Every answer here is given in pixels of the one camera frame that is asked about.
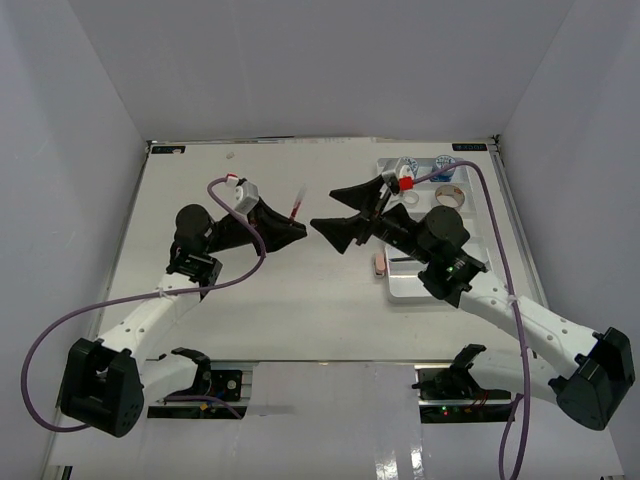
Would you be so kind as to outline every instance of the white tray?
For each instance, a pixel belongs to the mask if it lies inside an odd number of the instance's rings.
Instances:
[[[378,173],[382,172],[387,161],[391,158],[380,158],[377,162]],[[435,163],[435,158],[416,158],[418,162],[418,177],[431,172]],[[464,251],[477,258],[481,262],[490,264],[489,253],[486,242],[480,233],[478,226],[478,215],[475,207],[474,192],[469,183],[469,177],[464,168],[456,169],[451,182],[447,182],[460,188],[465,195],[465,202],[459,210],[464,227],[469,231],[471,238],[464,245]],[[400,199],[390,201],[386,210],[393,208],[398,203],[402,203],[409,216],[414,220],[420,220],[429,210],[439,205],[436,201],[435,191],[443,182],[423,182],[413,189],[418,194],[418,203],[409,205]],[[437,302],[429,293],[418,278],[418,273],[426,268],[426,265],[410,259],[401,251],[389,246],[384,246],[385,261],[387,266],[387,296],[392,303],[422,303]]]

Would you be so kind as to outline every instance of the table surface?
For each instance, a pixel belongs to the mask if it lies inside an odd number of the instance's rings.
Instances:
[[[453,152],[451,144],[381,143],[372,139],[339,143],[195,144],[184,154],[150,155],[110,291],[117,298],[152,290],[163,274],[173,239],[175,214],[199,203],[214,218],[223,211],[208,197],[214,178],[234,172],[256,185],[262,198],[288,214],[303,183],[307,195],[298,220],[350,216],[353,210],[328,196],[330,190],[370,180],[376,161],[409,155],[449,154],[476,162],[495,204],[505,248],[519,293],[531,295],[528,272],[509,221],[489,152]],[[497,274],[503,276],[495,237],[477,177],[470,174],[480,230]],[[218,191],[231,200],[232,189]],[[313,228],[308,237],[268,256],[242,284],[210,293],[158,345],[157,353],[178,346],[212,359],[250,360],[445,360],[468,343],[517,350],[517,342],[491,324],[444,303],[388,302],[385,282],[372,274],[371,256],[381,242],[352,245],[344,255]],[[236,278],[256,261],[252,247],[221,252],[220,281]],[[135,305],[108,309],[104,332]]]
[[[378,158],[453,153],[451,144],[381,143],[370,139],[314,142],[196,144],[187,145],[184,154],[151,155],[110,298],[155,287],[167,263],[175,214],[184,205],[200,203],[214,218],[220,218],[223,212],[208,198],[205,187],[229,171],[256,183],[264,200],[285,213],[300,185],[306,183],[308,193],[299,219],[308,224],[314,217],[351,215],[348,208],[327,194],[331,189],[372,178]],[[532,295],[536,289],[529,279],[534,276],[526,270],[518,249],[490,155],[471,152],[462,156],[476,162],[485,173],[516,289]],[[478,192],[475,175],[471,180],[474,192]],[[220,193],[230,199],[232,192],[225,189],[221,186]],[[475,199],[479,219],[484,219],[480,222],[481,233],[488,240],[496,273],[502,276],[486,204],[477,194]],[[303,241],[269,255],[263,268],[248,281],[208,295],[166,336],[156,353],[184,346],[214,359],[438,360],[453,358],[471,342],[517,350],[517,342],[508,335],[446,304],[390,304],[384,282],[375,280],[372,274],[371,255],[381,249],[379,242],[352,246],[341,256],[313,229],[308,232],[309,237]],[[237,277],[256,261],[251,247],[223,252],[218,258],[224,264],[221,281]],[[123,305],[109,309],[101,331],[133,308]],[[83,480],[105,478],[105,472],[109,472],[109,478],[169,479],[186,475],[275,479],[294,478],[295,472],[305,478],[387,478],[386,474],[381,477],[376,468],[385,452],[395,451],[398,468],[424,462],[423,476],[414,472],[411,478],[497,478],[503,424],[420,426],[415,392],[402,376],[411,376],[411,367],[338,363],[318,370],[317,363],[263,363],[258,368],[253,376],[250,408],[256,402],[282,404],[291,406],[295,414],[249,415],[243,421],[141,419],[121,439],[95,429],[56,435],[49,464],[74,465],[72,478]],[[394,368],[409,370],[394,373]],[[358,382],[369,386],[347,387]],[[595,479],[601,474],[622,473],[608,430],[585,430],[555,405],[537,399],[532,406],[523,480],[591,478],[589,475]],[[378,407],[380,412],[373,412]],[[362,416],[365,410],[372,415]],[[63,423],[76,422],[64,418]],[[378,433],[370,431],[372,425]],[[510,440],[510,461],[515,457],[518,428],[515,430]],[[411,447],[407,460],[405,444],[415,438],[420,438],[422,445],[417,450]]]

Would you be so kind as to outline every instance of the white wall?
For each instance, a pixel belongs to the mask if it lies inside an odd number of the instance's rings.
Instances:
[[[631,338],[640,368],[640,5],[579,0],[504,132],[505,162],[551,307]],[[611,423],[640,478],[640,386]]]
[[[22,406],[24,354],[49,323],[101,298],[144,143],[66,0],[0,2],[0,477],[38,478],[48,433]],[[66,351],[31,373],[52,418]]]
[[[500,133],[573,0],[71,0],[145,139]]]

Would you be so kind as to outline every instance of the black sticker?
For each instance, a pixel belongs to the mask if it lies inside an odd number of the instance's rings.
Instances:
[[[486,143],[452,143],[454,152],[486,152]]]
[[[156,145],[151,147],[151,153],[184,153],[186,149],[184,145]]]

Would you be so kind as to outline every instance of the robotic arm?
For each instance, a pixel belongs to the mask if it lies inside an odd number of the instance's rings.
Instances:
[[[572,323],[527,297],[511,298],[503,282],[463,250],[470,234],[455,209],[438,206],[419,221],[401,204],[385,211],[392,195],[412,187],[408,166],[395,161],[367,183],[329,193],[356,215],[314,219],[311,226],[340,253],[353,240],[362,245],[374,236],[427,264],[418,278],[434,297],[516,338],[511,303],[517,301],[528,345],[536,352],[530,352],[532,395],[556,402],[587,428],[604,429],[635,381],[629,339],[615,328],[601,334]],[[469,345],[448,370],[435,379],[419,377],[414,388],[421,396],[469,398],[482,389],[521,392],[522,378],[519,356]]]
[[[236,183],[234,210],[246,215],[262,237],[266,251],[275,252],[306,237],[304,225],[275,212],[257,187]],[[206,296],[165,291],[215,285],[222,263],[210,254],[253,243],[250,232],[233,216],[214,221],[200,205],[188,205],[176,217],[169,265],[158,296],[142,302],[128,317],[97,340],[78,340],[70,349],[62,380],[62,412],[116,437],[128,433],[150,403],[172,393],[203,395],[211,380],[210,359],[195,350],[177,348],[170,356],[149,356],[158,341]]]

